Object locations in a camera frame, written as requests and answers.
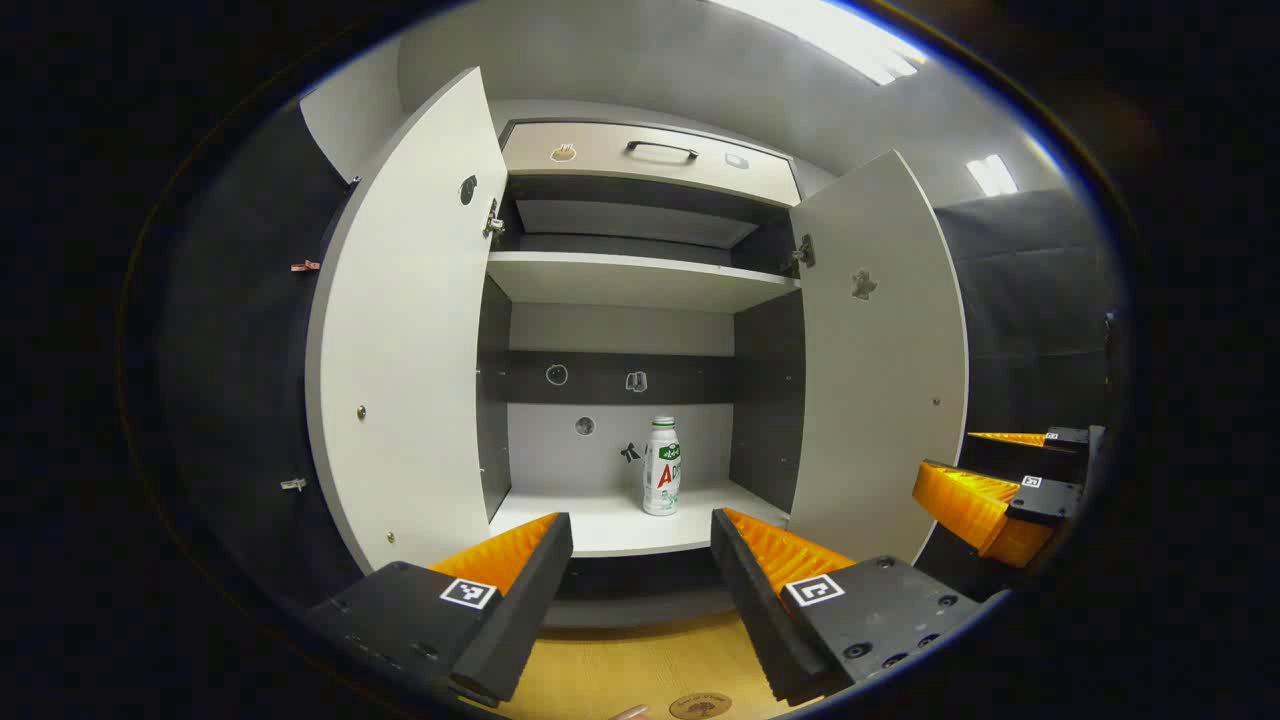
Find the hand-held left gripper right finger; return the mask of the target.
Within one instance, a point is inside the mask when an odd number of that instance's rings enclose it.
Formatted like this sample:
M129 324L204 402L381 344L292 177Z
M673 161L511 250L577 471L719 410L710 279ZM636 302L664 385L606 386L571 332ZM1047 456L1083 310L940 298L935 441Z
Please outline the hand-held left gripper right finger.
M732 509L710 515L710 552L773 696L791 706L902 674L1001 603L891 555L852 562Z

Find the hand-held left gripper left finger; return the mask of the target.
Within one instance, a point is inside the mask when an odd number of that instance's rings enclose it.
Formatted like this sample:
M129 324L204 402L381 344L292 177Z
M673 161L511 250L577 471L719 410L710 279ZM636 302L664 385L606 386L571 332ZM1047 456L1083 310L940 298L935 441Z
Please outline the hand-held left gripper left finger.
M573 552L550 512L422 568L394 561L305 621L351 661L416 694L512 700Z

